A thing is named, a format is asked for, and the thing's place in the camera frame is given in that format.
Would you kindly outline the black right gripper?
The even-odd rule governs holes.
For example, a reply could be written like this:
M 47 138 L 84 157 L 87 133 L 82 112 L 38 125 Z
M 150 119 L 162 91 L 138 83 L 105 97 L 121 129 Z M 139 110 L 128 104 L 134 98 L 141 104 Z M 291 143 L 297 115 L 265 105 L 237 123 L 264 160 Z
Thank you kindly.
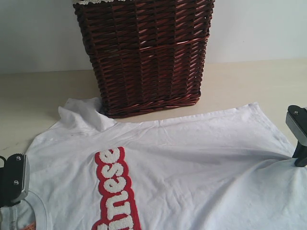
M 298 141 L 292 158 L 296 159 L 296 167 L 305 167 L 307 165 L 307 146 L 302 145 Z

